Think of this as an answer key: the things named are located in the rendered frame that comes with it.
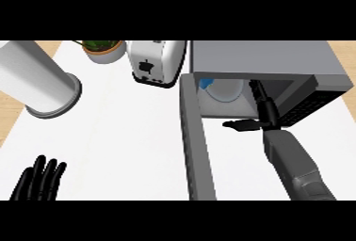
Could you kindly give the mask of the white toaster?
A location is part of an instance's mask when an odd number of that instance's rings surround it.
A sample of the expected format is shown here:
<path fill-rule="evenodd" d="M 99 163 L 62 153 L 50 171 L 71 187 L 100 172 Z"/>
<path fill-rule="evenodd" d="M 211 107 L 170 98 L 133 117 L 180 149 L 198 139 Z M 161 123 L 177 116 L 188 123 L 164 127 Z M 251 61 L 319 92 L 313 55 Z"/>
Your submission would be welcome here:
<path fill-rule="evenodd" d="M 131 76 L 137 83 L 171 88 L 185 61 L 186 40 L 133 40 L 129 44 Z"/>

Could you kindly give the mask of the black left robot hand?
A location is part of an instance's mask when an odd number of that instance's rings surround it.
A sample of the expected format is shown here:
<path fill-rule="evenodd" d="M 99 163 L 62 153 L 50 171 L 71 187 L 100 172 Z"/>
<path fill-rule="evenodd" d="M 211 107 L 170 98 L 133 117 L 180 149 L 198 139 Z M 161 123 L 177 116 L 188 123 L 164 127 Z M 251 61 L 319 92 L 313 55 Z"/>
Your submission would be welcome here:
<path fill-rule="evenodd" d="M 12 191 L 12 201 L 53 201 L 58 198 L 59 180 L 66 169 L 66 163 L 46 156 L 35 158 L 34 165 L 22 171 Z"/>

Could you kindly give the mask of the grey microwave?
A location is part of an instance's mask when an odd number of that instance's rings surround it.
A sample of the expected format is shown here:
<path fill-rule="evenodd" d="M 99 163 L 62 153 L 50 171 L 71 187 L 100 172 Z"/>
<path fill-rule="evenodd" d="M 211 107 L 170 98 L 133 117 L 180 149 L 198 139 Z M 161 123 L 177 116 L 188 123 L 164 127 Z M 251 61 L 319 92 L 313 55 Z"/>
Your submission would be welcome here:
<path fill-rule="evenodd" d="M 191 73 L 198 80 L 204 117 L 254 119 L 257 106 L 250 80 L 260 80 L 284 127 L 297 124 L 353 88 L 324 40 L 195 40 Z M 230 103 L 216 101 L 199 87 L 204 78 L 241 79 L 239 98 Z"/>

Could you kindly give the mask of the potted green plant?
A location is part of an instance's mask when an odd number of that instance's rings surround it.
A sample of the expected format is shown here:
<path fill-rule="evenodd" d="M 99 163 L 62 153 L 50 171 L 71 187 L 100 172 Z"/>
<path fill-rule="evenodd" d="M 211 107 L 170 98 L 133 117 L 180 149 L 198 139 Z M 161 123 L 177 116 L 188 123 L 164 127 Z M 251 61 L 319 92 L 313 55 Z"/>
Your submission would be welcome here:
<path fill-rule="evenodd" d="M 127 44 L 123 40 L 75 40 L 90 60 L 97 64 L 114 63 L 126 54 Z"/>

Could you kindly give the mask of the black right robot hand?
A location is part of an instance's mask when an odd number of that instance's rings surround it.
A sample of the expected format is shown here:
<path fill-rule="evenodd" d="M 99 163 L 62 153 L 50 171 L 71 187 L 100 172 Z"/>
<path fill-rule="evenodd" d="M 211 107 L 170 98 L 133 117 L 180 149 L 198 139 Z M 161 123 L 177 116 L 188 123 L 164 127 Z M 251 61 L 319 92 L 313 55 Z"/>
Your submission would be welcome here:
<path fill-rule="evenodd" d="M 223 123 L 223 127 L 232 128 L 238 132 L 279 130 L 278 108 L 260 80 L 250 81 L 250 89 L 257 105 L 257 120 L 230 120 Z"/>

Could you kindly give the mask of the grey microwave door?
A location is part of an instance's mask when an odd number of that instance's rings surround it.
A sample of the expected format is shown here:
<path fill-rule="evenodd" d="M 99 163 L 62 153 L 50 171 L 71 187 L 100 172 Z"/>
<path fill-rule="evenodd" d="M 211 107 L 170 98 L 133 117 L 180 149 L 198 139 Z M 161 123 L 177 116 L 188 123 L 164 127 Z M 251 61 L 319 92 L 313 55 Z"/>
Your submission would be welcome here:
<path fill-rule="evenodd" d="M 214 201 L 216 189 L 202 130 L 198 86 L 192 73 L 179 79 L 179 113 L 191 201 Z"/>

